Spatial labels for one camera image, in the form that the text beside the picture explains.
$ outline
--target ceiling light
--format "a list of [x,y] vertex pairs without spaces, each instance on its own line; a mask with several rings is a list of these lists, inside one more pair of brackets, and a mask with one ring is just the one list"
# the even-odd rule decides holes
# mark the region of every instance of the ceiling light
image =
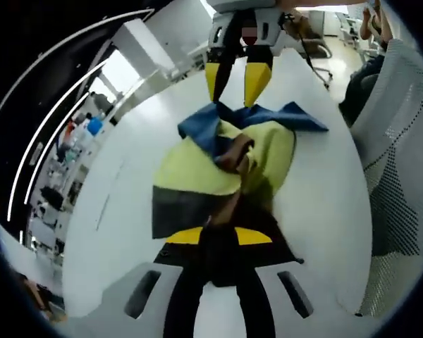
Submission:
[[84,74],[71,88],[69,88],[69,90],[66,93],[64,93],[64,95],[55,103],[53,108],[50,110],[50,112],[46,115],[44,120],[42,120],[39,127],[36,129],[35,134],[31,138],[30,143],[27,145],[27,148],[26,148],[25,152],[23,153],[22,159],[20,160],[19,166],[17,168],[16,176],[14,177],[13,186],[11,187],[11,194],[9,196],[8,213],[7,213],[7,216],[6,216],[6,220],[8,222],[11,219],[11,209],[13,208],[14,194],[16,192],[17,181],[19,180],[20,172],[22,171],[23,164],[24,164],[25,160],[27,159],[28,153],[30,152],[32,145],[35,143],[37,136],[39,135],[42,128],[47,123],[48,119],[50,119],[50,117],[53,115],[54,111],[63,103],[63,101],[66,99],[66,97],[68,97],[69,94],[72,93],[75,90],[75,88],[77,88],[79,85],[81,85],[81,83],[83,81],[85,81],[92,73],[94,73],[98,69],[102,68],[107,61],[108,61],[108,59],[106,59],[106,60],[102,61],[101,63],[99,63],[98,65],[96,65],[93,69],[91,69],[89,72]]
[[58,125],[58,127],[55,129],[55,132],[52,134],[52,136],[50,136],[49,141],[47,141],[47,144],[45,145],[44,150],[42,151],[41,155],[39,156],[39,159],[37,160],[35,169],[33,170],[33,175],[31,175],[30,183],[29,183],[28,188],[27,188],[27,194],[25,194],[25,200],[23,202],[24,204],[27,204],[27,202],[28,202],[28,199],[30,197],[31,188],[33,186],[33,182],[35,181],[37,171],[39,170],[39,167],[41,166],[42,161],[44,160],[44,157],[45,157],[46,152],[48,152],[48,150],[50,149],[51,143],[53,142],[53,140],[55,139],[55,137],[57,136],[57,134],[60,132],[61,128],[64,126],[64,124],[66,123],[66,121],[74,114],[74,112],[77,111],[77,108],[80,106],[80,104],[83,103],[84,100],[86,100],[86,98],[89,95],[90,95],[89,92],[86,93],[85,95],[83,95],[81,97],[80,100],[77,101],[76,104],[74,104],[74,106],[72,107],[72,109],[69,110],[69,112],[67,113],[67,115],[60,122],[60,124]]

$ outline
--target desk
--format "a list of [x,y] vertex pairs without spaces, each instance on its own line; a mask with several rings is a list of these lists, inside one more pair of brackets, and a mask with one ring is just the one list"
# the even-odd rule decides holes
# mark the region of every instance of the desk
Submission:
[[[222,94],[222,102],[234,109],[243,105],[245,62],[235,62]],[[329,132],[297,133],[295,157],[275,198],[274,215],[294,253],[335,290],[344,308],[355,312],[364,296],[372,250],[364,173],[336,104],[305,61],[289,49],[275,58],[273,78],[258,103],[277,110],[292,100],[325,123]],[[200,72],[125,114],[110,134],[86,177],[69,225],[63,271],[69,316],[96,308],[105,288],[137,264],[153,261],[163,246],[164,240],[151,239],[153,175],[180,141],[177,124],[207,103],[207,84]],[[215,303],[230,304],[219,307],[219,324],[242,325],[241,315],[225,314],[238,304],[235,292],[234,297],[214,293]],[[203,298],[210,298],[206,290]],[[206,308],[200,308],[197,321],[206,322],[206,314]]]

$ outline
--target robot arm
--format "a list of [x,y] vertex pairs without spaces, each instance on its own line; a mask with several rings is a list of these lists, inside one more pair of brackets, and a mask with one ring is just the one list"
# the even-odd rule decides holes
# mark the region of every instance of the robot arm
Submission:
[[[245,106],[254,105],[271,79],[273,57],[284,46],[283,12],[275,0],[207,0],[216,10],[209,36],[205,75],[212,101],[221,96],[237,56],[246,55]],[[243,28],[253,23],[257,40],[246,50],[240,43]]]

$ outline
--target mesh chair back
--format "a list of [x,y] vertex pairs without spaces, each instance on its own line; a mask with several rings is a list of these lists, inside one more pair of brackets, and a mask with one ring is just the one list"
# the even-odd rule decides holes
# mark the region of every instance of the mesh chair back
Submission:
[[423,58],[389,43],[373,92],[351,129],[370,195],[372,266],[360,312],[381,316],[423,271]]

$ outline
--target white table surface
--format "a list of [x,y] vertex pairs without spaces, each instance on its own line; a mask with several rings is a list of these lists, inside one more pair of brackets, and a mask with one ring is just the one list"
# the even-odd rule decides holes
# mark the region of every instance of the white table surface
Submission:
[[[221,97],[234,109],[243,105],[244,69],[245,59],[238,60]],[[290,101],[320,119],[329,132],[297,133],[293,163],[276,195],[274,215],[294,253],[305,259],[305,267],[335,290],[341,306],[354,313],[362,303],[372,250],[365,178],[336,104],[291,49],[275,59],[273,78],[257,103],[277,110]],[[124,115],[110,134],[70,220],[63,264],[69,316],[89,313],[110,284],[139,263],[154,260],[164,243],[151,239],[154,173],[168,149],[180,141],[177,124],[208,103],[200,72],[144,101]],[[207,314],[213,308],[218,310],[210,322]],[[207,325],[245,337],[238,311],[234,288],[207,286],[195,336],[215,337]]]

